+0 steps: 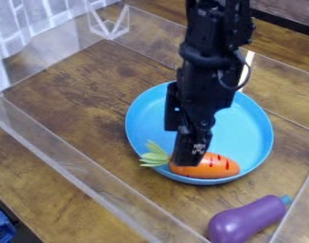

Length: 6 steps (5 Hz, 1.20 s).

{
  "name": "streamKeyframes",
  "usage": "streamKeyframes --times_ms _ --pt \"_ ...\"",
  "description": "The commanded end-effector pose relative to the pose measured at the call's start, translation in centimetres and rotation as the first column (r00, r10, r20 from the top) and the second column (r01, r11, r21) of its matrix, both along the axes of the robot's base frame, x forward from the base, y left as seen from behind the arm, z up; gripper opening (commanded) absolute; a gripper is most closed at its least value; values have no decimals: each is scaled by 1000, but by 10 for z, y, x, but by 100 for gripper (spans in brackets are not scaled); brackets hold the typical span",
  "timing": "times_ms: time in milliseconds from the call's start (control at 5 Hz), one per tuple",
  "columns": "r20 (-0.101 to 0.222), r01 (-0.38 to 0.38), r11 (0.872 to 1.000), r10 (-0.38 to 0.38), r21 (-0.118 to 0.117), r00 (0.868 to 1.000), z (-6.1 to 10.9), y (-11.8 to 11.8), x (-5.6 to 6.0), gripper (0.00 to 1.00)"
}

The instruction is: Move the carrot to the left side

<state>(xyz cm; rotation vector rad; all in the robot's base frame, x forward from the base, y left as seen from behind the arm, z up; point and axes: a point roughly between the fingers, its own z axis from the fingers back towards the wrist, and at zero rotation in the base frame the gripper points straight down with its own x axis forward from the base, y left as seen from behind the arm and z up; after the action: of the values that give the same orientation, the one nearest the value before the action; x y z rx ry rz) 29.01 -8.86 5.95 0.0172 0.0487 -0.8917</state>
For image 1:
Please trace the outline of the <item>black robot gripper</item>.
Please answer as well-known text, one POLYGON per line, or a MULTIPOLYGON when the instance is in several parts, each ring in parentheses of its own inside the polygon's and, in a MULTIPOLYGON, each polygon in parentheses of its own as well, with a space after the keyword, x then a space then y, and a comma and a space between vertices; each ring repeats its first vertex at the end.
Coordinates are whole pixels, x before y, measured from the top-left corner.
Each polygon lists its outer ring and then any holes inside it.
POLYGON ((239 61, 219 68, 185 61, 177 69, 177 82, 168 84, 165 102, 165 129, 177 130, 172 153, 175 165, 195 167, 203 160, 212 140, 215 116, 231 106, 241 72, 243 64, 239 61), (181 113, 183 125, 188 128, 179 128, 181 113))

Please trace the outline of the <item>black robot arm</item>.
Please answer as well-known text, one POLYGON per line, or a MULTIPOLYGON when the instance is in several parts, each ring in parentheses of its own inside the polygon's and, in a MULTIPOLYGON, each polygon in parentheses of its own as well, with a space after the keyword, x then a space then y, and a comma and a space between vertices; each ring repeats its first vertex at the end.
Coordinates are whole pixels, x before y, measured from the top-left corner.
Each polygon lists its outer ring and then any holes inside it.
POLYGON ((196 166, 212 141, 216 113, 231 106, 249 79, 240 47, 251 43, 255 24, 249 0, 187 0, 185 9, 183 65, 168 85, 165 129, 177 133, 172 162, 196 166))

